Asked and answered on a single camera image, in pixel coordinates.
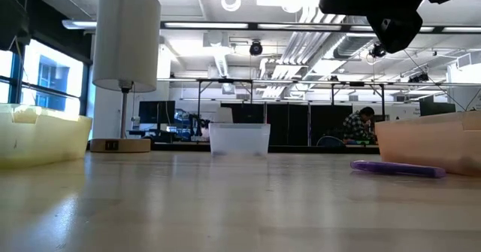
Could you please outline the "silver air duct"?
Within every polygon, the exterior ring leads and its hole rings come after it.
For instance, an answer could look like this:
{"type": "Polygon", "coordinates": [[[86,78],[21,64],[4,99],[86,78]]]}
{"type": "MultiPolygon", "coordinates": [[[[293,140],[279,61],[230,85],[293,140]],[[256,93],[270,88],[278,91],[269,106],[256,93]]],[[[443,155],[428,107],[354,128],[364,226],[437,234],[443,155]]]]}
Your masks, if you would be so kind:
{"type": "MultiPolygon", "coordinates": [[[[334,23],[369,26],[367,18],[360,16],[337,15],[334,23]]],[[[328,57],[331,59],[349,59],[371,45],[376,35],[374,33],[335,33],[333,38],[334,46],[328,52],[328,57]]]]}

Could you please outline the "yellow translucent plastic bin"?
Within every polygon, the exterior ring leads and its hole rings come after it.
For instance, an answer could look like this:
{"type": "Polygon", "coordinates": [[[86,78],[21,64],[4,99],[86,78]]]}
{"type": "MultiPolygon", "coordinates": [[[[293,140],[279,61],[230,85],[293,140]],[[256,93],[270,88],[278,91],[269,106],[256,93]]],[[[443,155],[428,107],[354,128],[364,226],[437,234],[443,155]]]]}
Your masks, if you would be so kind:
{"type": "Polygon", "coordinates": [[[81,159],[92,119],[33,105],[0,104],[0,169],[81,159]]]}

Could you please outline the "window with black frame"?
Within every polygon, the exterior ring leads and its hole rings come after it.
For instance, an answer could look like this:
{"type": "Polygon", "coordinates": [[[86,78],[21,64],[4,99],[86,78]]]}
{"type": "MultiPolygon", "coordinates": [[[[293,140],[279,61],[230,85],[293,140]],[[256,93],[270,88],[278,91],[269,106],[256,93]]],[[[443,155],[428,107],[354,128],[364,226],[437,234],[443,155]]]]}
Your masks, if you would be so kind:
{"type": "Polygon", "coordinates": [[[0,50],[0,103],[85,115],[88,67],[36,40],[0,50]]]}

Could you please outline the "blue chair back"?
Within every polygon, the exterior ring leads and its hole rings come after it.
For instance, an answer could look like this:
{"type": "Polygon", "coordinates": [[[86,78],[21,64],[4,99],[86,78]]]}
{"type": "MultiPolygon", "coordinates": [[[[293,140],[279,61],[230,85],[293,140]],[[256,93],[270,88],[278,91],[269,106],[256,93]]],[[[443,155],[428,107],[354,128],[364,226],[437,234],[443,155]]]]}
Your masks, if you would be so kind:
{"type": "Polygon", "coordinates": [[[342,140],[334,136],[322,136],[316,143],[317,147],[345,147],[342,140]]]}

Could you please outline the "person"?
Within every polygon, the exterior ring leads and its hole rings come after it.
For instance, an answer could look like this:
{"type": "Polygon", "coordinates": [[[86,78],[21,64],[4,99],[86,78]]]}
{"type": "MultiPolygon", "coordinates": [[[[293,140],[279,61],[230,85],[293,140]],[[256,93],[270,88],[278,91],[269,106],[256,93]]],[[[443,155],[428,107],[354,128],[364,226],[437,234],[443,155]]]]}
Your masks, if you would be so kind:
{"type": "Polygon", "coordinates": [[[377,136],[369,128],[373,116],[374,109],[371,107],[351,113],[343,121],[343,140],[375,142],[377,136]]]}

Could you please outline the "black partition wall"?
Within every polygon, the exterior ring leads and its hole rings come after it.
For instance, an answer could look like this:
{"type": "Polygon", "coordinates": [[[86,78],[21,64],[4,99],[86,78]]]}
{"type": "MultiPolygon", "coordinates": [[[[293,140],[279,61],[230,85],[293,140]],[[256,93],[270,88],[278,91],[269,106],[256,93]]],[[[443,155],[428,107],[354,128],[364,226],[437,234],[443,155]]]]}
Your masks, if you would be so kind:
{"type": "Polygon", "coordinates": [[[267,123],[269,144],[316,146],[323,136],[342,138],[343,121],[353,112],[345,105],[222,103],[232,110],[236,123],[267,123]]]}

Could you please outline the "ceiling light tube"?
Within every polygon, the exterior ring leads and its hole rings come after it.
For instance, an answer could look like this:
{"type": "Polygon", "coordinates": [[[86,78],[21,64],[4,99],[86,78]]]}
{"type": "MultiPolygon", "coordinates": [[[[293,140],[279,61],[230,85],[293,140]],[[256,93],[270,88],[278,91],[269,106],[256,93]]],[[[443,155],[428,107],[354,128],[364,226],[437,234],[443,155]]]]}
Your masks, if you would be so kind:
{"type": "Polygon", "coordinates": [[[87,30],[95,29],[97,26],[96,21],[80,21],[80,20],[63,20],[62,25],[69,30],[87,30]]]}

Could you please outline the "clear plastic bin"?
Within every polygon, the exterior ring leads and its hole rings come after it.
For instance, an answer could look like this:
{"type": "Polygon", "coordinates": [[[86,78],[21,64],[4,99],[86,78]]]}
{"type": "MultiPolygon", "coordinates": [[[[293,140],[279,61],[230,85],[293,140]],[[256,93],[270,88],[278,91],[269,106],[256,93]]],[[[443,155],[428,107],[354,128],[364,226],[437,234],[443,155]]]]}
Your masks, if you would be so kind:
{"type": "Polygon", "coordinates": [[[210,152],[213,156],[266,156],[270,133],[270,124],[211,123],[210,152]]]}

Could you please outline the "black monitor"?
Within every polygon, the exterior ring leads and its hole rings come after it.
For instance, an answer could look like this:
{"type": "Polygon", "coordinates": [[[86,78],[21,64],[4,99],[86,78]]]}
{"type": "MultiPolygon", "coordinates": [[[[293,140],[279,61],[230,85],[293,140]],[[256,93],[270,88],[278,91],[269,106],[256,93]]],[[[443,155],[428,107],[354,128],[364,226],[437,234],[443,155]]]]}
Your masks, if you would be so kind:
{"type": "Polygon", "coordinates": [[[455,112],[454,104],[444,102],[420,102],[419,107],[422,117],[455,112]]]}
{"type": "Polygon", "coordinates": [[[175,101],[143,101],[139,104],[141,123],[172,124],[174,114],[175,101]]]}

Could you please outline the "thin purple pen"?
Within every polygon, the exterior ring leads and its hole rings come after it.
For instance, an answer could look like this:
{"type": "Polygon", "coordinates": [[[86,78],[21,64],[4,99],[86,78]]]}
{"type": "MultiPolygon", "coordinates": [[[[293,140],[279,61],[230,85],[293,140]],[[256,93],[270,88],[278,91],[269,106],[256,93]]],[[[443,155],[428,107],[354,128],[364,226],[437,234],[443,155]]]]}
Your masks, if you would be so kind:
{"type": "Polygon", "coordinates": [[[396,162],[356,160],[351,162],[350,166],[355,170],[385,175],[412,175],[426,178],[444,178],[446,176],[446,171],[442,168],[396,162]]]}

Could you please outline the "white shade table lamp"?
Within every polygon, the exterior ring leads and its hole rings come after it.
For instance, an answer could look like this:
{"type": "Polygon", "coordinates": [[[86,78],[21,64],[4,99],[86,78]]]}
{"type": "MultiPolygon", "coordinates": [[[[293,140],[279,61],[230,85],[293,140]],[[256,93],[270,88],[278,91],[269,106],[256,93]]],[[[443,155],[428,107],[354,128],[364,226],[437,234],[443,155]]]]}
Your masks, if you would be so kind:
{"type": "Polygon", "coordinates": [[[99,0],[92,82],[122,93],[117,138],[93,138],[96,153],[147,153],[150,140],[126,137],[128,95],[156,90],[161,5],[158,0],[99,0]]]}

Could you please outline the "white box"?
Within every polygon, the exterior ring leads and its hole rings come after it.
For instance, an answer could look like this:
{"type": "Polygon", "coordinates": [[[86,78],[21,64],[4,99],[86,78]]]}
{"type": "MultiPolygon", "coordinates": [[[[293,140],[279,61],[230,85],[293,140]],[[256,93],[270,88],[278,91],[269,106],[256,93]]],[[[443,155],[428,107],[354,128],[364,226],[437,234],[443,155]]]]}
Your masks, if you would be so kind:
{"type": "Polygon", "coordinates": [[[233,123],[233,113],[230,107],[219,107],[214,115],[215,123],[233,123]]]}

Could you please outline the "black metal stand frame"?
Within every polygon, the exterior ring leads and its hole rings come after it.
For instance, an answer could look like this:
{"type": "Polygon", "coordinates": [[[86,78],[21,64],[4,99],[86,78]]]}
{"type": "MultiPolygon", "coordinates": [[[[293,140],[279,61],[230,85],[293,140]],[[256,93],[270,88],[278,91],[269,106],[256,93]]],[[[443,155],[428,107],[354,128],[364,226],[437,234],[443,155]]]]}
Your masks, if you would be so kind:
{"type": "Polygon", "coordinates": [[[386,88],[384,83],[374,83],[374,82],[364,82],[364,81],[339,81],[331,82],[331,104],[334,105],[334,88],[339,85],[340,87],[349,88],[362,88],[370,87],[380,98],[381,98],[381,108],[383,121],[386,121],[386,88]]]}
{"type": "Polygon", "coordinates": [[[201,94],[214,82],[240,84],[249,93],[250,103],[253,103],[253,80],[252,79],[219,77],[219,78],[197,78],[195,81],[198,83],[197,117],[199,120],[201,119],[201,94]]]}

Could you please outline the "orange translucent plastic bin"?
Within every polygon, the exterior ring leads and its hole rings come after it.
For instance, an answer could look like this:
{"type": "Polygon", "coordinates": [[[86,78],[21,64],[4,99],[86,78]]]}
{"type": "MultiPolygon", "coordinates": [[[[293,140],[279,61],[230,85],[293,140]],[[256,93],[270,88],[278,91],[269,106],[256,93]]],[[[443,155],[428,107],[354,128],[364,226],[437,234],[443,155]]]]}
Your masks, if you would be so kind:
{"type": "Polygon", "coordinates": [[[481,111],[465,111],[376,124],[386,162],[433,166],[481,177],[481,111]]]}

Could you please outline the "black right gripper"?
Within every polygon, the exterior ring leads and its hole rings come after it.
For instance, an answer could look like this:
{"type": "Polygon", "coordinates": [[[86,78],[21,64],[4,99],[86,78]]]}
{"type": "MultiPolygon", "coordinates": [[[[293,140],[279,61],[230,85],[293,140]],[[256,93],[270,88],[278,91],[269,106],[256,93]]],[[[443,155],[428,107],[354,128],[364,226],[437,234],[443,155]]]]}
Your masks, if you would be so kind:
{"type": "MultiPolygon", "coordinates": [[[[423,20],[417,12],[423,0],[319,0],[325,14],[367,16],[384,50],[404,50],[419,33],[423,20]]],[[[450,0],[429,0],[443,4],[450,0]]]]}

